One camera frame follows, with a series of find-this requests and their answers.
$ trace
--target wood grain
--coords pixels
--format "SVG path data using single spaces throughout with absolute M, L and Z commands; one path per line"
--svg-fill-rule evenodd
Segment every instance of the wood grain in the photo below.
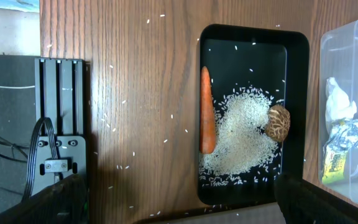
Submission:
M 304 179 L 322 187 L 317 171 L 319 42 L 325 32 L 356 19 L 356 0 L 41 0 L 42 56 L 91 63 L 92 223 L 141 222 L 158 211 L 164 218 L 203 211 L 194 181 L 196 45 L 201 31 L 214 23 L 307 36 Z

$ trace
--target black tray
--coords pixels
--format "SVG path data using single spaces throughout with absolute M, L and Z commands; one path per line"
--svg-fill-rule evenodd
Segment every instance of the black tray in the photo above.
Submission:
M 239 92 L 239 87 L 248 88 L 252 84 L 274 96 L 271 106 L 284 99 L 281 104 L 285 104 L 291 114 L 290 132 L 277 150 L 277 153 L 281 151 L 281 156 L 273 160 L 268 173 L 262 167 L 253 167 L 249 173 L 241 175 L 247 183 L 220 187 L 206 186 L 209 176 L 204 175 L 206 181 L 198 178 L 200 200 L 208 205 L 274 202 L 274 175 L 285 172 L 302 178 L 303 174 L 309 64 L 307 38 L 299 32 L 213 24 L 201 34 L 198 55 L 198 72 L 207 66 L 214 80 L 212 94 L 217 110 L 223 95 L 233 94 L 233 88 Z M 257 171 L 264 174 L 268 181 L 262 182 L 260 178 L 258 183 L 254 183 Z

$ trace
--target mushroom cap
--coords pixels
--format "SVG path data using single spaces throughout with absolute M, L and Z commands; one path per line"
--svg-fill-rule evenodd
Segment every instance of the mushroom cap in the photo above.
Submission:
M 268 124 L 265 128 L 267 136 L 274 141 L 282 142 L 288 135 L 290 125 L 290 112 L 282 105 L 275 105 L 269 109 Z

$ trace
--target orange carrot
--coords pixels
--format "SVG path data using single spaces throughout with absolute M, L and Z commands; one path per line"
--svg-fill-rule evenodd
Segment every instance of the orange carrot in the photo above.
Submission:
M 200 152 L 211 154 L 215 149 L 215 115 L 212 104 L 211 79 L 206 67 L 201 70 L 201 132 L 200 132 Z

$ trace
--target uncooked rice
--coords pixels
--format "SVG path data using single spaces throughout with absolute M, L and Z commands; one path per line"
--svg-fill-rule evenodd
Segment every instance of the uncooked rice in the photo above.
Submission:
M 200 154 L 200 175 L 207 170 L 207 174 L 229 175 L 231 182 L 242 184 L 241 178 L 238 177 L 238 181 L 233 175 L 272 162 L 278 145 L 261 132 L 269 121 L 268 112 L 272 102 L 262 89 L 250 89 L 244 88 L 239 95 L 224 96 L 225 100 L 218 103 L 224 115 L 214 110 L 216 146 L 212 154 Z M 212 186 L 227 183 L 226 180 L 210 181 Z

